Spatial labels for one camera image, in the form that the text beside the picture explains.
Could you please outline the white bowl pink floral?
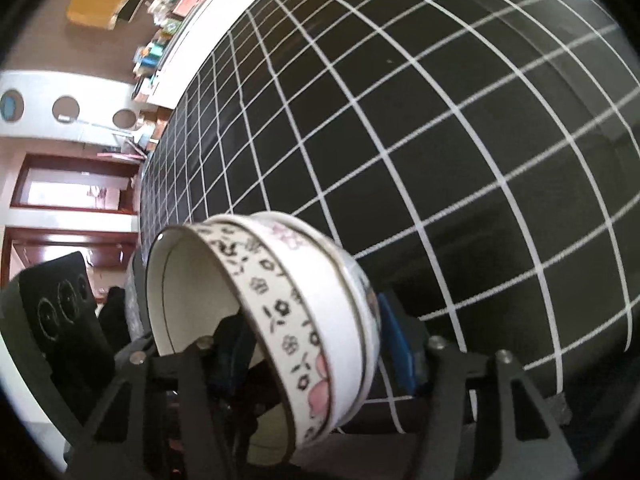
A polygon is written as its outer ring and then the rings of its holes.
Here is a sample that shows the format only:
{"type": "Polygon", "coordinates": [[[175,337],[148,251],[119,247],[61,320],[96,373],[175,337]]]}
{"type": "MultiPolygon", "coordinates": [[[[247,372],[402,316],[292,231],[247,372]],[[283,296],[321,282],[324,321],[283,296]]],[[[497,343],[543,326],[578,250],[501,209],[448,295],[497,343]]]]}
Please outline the white bowl pink floral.
{"type": "Polygon", "coordinates": [[[289,214],[262,211],[250,222],[310,310],[328,366],[330,426],[344,425],[367,399],[380,355],[380,308],[367,275],[331,237],[289,214]]]}

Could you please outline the white bowl red emblem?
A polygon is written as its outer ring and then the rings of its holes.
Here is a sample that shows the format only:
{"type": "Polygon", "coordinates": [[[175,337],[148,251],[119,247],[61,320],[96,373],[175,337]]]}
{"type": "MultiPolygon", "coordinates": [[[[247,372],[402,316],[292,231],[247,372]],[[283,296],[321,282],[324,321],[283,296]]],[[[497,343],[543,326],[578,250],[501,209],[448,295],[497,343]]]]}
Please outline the white bowl red emblem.
{"type": "Polygon", "coordinates": [[[135,341],[151,333],[146,304],[146,272],[139,248],[129,259],[124,289],[128,332],[131,340],[135,341]]]}

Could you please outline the white long TV cabinet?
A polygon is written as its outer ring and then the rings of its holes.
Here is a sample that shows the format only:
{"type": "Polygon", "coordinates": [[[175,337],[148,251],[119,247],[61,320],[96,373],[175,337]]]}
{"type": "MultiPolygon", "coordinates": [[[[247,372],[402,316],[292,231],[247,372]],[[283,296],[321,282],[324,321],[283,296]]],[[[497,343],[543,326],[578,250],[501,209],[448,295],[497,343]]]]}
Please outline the white long TV cabinet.
{"type": "Polygon", "coordinates": [[[255,0],[200,0],[170,40],[146,102],[175,108],[216,44],[255,0]]]}

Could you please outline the black white grid tablecloth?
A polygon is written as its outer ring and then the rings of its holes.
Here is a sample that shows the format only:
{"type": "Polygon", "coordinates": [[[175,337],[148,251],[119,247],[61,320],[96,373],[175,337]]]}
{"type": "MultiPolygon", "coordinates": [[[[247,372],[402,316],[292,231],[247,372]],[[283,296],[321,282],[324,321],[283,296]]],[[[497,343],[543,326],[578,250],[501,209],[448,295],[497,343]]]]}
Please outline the black white grid tablecloth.
{"type": "Polygon", "coordinates": [[[545,393],[638,354],[639,52],[600,0],[255,0],[190,76],[143,244],[282,211],[545,393]]]}

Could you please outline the patterned grey rim bowl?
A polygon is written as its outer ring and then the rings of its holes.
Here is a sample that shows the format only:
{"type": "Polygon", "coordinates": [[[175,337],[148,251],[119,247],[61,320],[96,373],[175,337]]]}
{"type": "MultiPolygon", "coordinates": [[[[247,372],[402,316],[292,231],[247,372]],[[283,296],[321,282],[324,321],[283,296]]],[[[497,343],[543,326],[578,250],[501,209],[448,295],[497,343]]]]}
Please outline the patterned grey rim bowl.
{"type": "Polygon", "coordinates": [[[183,351],[229,315],[246,319],[283,390],[285,446],[341,425],[359,396],[362,343],[336,263],[286,226],[230,216],[168,226],[146,264],[160,354],[183,351]]]}

